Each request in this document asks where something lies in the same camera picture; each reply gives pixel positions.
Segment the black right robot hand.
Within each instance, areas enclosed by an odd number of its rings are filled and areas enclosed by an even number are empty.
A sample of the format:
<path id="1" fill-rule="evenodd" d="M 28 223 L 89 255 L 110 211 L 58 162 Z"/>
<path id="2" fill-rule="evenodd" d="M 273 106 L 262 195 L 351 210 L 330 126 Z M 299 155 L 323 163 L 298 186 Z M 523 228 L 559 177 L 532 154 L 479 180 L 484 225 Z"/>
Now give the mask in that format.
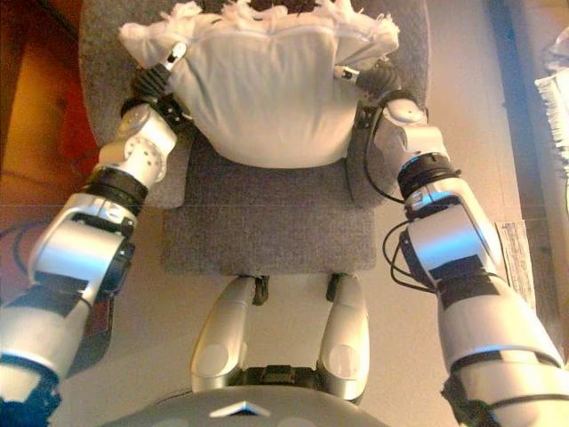
<path id="1" fill-rule="evenodd" d="M 375 97 L 382 97 L 402 88 L 397 69 L 388 60 L 378 60 L 366 70 L 337 65 L 333 68 L 333 76 Z"/>

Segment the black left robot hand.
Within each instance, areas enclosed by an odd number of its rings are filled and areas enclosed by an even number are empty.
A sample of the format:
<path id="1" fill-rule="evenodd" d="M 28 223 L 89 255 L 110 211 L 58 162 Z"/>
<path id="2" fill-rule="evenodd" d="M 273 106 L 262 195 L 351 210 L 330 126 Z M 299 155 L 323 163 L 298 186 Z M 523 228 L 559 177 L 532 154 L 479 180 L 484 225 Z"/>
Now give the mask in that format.
<path id="1" fill-rule="evenodd" d="M 132 94 L 143 101 L 157 102 L 166 95 L 174 66 L 185 56 L 188 46 L 177 42 L 165 58 L 150 68 L 140 69 L 132 81 Z"/>

